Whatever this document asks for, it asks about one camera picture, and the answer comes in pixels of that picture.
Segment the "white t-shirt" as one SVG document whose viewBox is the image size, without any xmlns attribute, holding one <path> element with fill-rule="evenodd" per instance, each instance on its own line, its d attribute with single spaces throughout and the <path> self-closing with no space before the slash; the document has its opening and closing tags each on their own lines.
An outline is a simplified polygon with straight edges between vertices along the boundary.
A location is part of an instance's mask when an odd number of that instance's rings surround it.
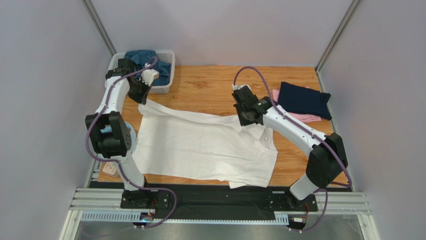
<svg viewBox="0 0 426 240">
<path fill-rule="evenodd" d="M 138 110 L 142 120 L 132 156 L 141 173 L 217 180 L 232 189 L 269 185 L 278 156 L 272 129 L 241 126 L 236 115 L 175 110 L 151 100 Z"/>
</svg>

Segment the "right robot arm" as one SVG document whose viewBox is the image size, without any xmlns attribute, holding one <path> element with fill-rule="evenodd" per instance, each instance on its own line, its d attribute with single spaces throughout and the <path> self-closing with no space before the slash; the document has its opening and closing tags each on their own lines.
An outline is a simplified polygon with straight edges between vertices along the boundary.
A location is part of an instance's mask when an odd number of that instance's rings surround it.
<svg viewBox="0 0 426 240">
<path fill-rule="evenodd" d="M 343 139 L 337 133 L 327 135 L 288 114 L 269 96 L 258 98 L 248 85 L 232 87 L 240 125 L 262 125 L 290 140 L 307 156 L 305 173 L 290 186 L 290 203 L 305 200 L 319 189 L 334 184 L 341 174 L 348 174 L 348 160 Z"/>
</svg>

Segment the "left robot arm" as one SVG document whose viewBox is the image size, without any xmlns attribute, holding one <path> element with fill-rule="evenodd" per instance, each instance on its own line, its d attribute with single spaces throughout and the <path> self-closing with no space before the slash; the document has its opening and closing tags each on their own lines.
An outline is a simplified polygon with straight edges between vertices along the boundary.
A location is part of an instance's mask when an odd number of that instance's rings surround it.
<svg viewBox="0 0 426 240">
<path fill-rule="evenodd" d="M 157 58 L 152 57 L 139 67 L 134 61 L 120 58 L 105 78 L 105 93 L 94 114 L 85 117 L 85 145 L 89 155 L 102 163 L 111 163 L 123 180 L 121 207 L 148 209 L 156 206 L 152 191 L 145 186 L 145 176 L 139 173 L 132 157 L 133 139 L 122 117 L 126 97 L 146 104 L 153 81 L 159 73 L 153 69 Z"/>
</svg>

